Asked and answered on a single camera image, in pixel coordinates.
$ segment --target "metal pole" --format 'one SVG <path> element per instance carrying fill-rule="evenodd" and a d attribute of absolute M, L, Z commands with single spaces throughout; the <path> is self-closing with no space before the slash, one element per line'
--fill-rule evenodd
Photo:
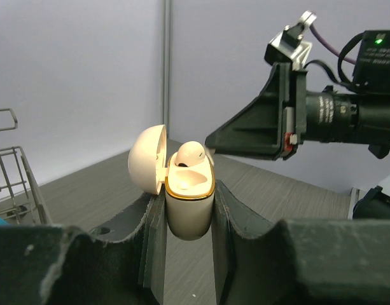
<path fill-rule="evenodd" d="M 171 7 L 172 0 L 162 0 L 162 124 L 169 136 L 169 79 L 171 71 Z"/>

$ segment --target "earbud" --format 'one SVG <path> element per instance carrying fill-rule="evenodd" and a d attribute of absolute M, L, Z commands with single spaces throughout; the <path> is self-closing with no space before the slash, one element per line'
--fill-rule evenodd
<path fill-rule="evenodd" d="M 203 145 L 196 141 L 183 144 L 176 154 L 175 165 L 191 167 L 200 164 L 205 159 Z"/>

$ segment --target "wire rack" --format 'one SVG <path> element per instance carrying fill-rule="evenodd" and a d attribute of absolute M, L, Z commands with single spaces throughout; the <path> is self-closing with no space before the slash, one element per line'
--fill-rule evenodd
<path fill-rule="evenodd" d="M 9 112 L 13 126 L 0 128 L 0 132 L 18 127 L 17 117 Z M 0 218 L 11 224 L 52 224 L 45 201 L 24 150 L 20 146 L 0 149 Z"/>

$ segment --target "white wall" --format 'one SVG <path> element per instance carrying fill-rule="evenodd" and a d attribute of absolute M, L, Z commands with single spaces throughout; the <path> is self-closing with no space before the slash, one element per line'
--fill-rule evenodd
<path fill-rule="evenodd" d="M 270 71 L 267 43 L 305 10 L 317 13 L 318 31 L 339 50 L 363 30 L 390 29 L 390 0 L 173 1 L 170 137 L 204 142 L 250 103 Z M 337 58 L 311 33 L 305 38 L 314 42 L 310 59 L 323 59 L 336 70 Z M 309 89 L 321 91 L 327 84 L 313 67 Z M 306 142 L 288 161 L 243 161 L 338 192 L 372 187 L 390 173 L 390 156 L 380 161 L 366 146 L 348 144 Z"/>
<path fill-rule="evenodd" d="M 0 0 L 0 107 L 19 120 L 0 148 L 23 146 L 44 183 L 159 124 L 161 12 L 161 0 Z"/>

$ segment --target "charging case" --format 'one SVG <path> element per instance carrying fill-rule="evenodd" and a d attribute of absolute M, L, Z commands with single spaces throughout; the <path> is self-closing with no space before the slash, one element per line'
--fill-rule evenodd
<path fill-rule="evenodd" d="M 159 194 L 165 184 L 167 220 L 172 233 L 182 240 L 196 240 L 209 230 L 214 200 L 211 160 L 191 167 L 175 165 L 175 152 L 166 164 L 165 125 L 143 131 L 129 154 L 132 181 L 143 191 Z"/>

